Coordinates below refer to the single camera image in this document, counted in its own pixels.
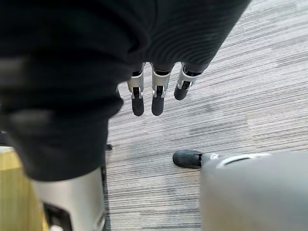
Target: black shoe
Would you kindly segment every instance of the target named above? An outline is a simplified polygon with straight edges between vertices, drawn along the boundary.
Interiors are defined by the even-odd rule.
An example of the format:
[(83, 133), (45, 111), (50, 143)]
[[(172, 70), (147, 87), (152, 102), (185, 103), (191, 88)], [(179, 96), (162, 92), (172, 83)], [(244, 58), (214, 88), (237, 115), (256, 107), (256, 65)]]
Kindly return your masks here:
[(184, 168), (201, 168), (203, 164), (209, 160), (217, 159), (217, 154), (203, 154), (193, 150), (177, 151), (173, 154), (173, 162), (176, 166)]

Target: black sleeve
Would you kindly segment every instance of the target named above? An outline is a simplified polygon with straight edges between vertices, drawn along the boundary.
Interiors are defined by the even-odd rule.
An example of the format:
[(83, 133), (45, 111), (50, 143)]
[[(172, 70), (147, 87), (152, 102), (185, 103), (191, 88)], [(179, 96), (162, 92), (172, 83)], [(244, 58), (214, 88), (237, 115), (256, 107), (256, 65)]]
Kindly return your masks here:
[(108, 119), (123, 103), (116, 88), (130, 77), (133, 39), (93, 6), (15, 2), (0, 7), (1, 129), (30, 178), (89, 173), (103, 163)]

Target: striped carpet floor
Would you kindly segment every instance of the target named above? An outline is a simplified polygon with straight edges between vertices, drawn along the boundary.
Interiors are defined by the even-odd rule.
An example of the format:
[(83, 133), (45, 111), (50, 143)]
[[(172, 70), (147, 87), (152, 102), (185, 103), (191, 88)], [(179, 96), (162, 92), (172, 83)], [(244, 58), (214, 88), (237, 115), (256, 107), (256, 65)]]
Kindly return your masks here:
[(179, 69), (159, 117), (148, 64), (143, 116), (119, 86), (125, 104), (109, 125), (112, 230), (200, 230), (199, 171), (175, 167), (176, 150), (308, 150), (308, 1), (253, 0), (183, 101), (173, 97)]

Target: robotic hand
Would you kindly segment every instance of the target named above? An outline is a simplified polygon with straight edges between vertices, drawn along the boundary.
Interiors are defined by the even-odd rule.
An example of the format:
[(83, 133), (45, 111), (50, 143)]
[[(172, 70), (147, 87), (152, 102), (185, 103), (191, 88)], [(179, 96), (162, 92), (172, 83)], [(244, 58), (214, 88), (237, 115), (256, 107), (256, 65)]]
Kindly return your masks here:
[(1, 3), (0, 122), (32, 179), (51, 231), (105, 226), (108, 119), (128, 81), (143, 113), (143, 64), (152, 112), (163, 112), (170, 72), (185, 98), (250, 0), (13, 1)]
[[(152, 113), (159, 116), (164, 110), (164, 100), (168, 83), (174, 64), (159, 65), (151, 63), (152, 66)], [(174, 90), (174, 97), (183, 100), (189, 88), (196, 82), (198, 77), (204, 72), (208, 64), (182, 63), (179, 79)], [(133, 69), (132, 76), (127, 81), (131, 95), (131, 105), (134, 115), (141, 116), (144, 111), (143, 105), (143, 68), (144, 63)]]

